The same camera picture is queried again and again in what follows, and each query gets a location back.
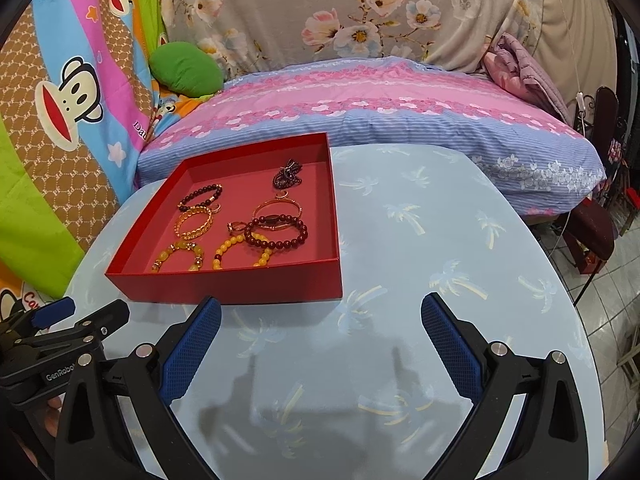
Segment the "green pillow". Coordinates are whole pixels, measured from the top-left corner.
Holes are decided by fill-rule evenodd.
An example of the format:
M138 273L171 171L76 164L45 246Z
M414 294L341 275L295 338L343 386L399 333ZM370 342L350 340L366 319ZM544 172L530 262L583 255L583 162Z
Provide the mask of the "green pillow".
M175 41L159 46L149 57L152 75L170 91L202 97L222 89L224 77L218 64L197 46Z

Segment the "light blue tablecloth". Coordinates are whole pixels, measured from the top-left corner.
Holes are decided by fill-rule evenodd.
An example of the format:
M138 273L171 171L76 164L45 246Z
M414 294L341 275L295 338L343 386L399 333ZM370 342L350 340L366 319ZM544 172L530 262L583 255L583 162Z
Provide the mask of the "light blue tablecloth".
M439 291L487 341L517 354L567 355L586 421L590 478L603 468L600 388L582 323L526 226L464 155L432 146L332 149L344 298L223 308L216 339L187 392L172 404L223 480L420 480L471 403L458 396L420 323ZM104 271L160 183L133 195L100 233L68 295L74 318L123 298ZM155 343L193 306L129 303L108 357ZM500 462L522 396L485 467ZM161 475L130 403L143 462Z

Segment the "blue gripper pad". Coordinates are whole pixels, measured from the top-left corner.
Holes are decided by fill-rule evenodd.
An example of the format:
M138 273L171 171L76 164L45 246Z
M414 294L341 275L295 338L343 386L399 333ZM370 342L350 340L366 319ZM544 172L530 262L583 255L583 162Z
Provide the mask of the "blue gripper pad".
M186 392L222 322L222 308L211 298L164 362L160 397L168 406Z
M49 328L63 319L73 316L75 312L76 304L74 300L65 296L61 300L46 304L36 310L31 318L31 325L40 330Z
M477 404L482 397L482 375L478 359L438 302L428 295L422 300L422 325L435 346L458 394Z

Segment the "red tray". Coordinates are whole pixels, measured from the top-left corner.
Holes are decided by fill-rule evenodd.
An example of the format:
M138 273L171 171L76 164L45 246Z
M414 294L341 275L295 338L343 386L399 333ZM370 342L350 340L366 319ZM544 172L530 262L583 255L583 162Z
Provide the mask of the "red tray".
M302 183L289 189L289 197L302 206L308 226L306 243L295 250L274 251L265 267L253 267L257 248L246 242L231 247L222 270L212 270L215 251L230 238L226 225L248 222L254 209L273 199L272 179L293 158L303 165ZM195 240L204 249L204 264L197 272L191 251L175 251L160 272L150 272L158 254L177 241L174 225L180 212L177 203L208 184L222 184L211 229ZM190 205L208 195L197 197ZM270 205L261 215L296 214L288 203ZM182 232L202 225L206 217L195 215ZM260 231L269 240L289 240L295 229ZM342 297L340 253L335 213L334 179L326 134L308 134L256 142L206 153L180 163L140 214L124 238L107 271L109 278L130 300L155 303L198 303L210 294L223 304L296 303Z

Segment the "tiled floor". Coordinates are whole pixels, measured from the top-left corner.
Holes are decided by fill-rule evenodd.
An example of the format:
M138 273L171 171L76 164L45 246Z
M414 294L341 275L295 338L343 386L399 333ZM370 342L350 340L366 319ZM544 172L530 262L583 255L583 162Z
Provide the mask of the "tiled floor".
M558 239L551 229L538 226L533 232L547 255L558 242L552 264L575 298L587 276L578 273L564 240ZM629 388L616 363L628 350L630 331L640 323L640 219L616 240L613 256L580 298L577 309L598 370L611 460L638 417L638 392Z

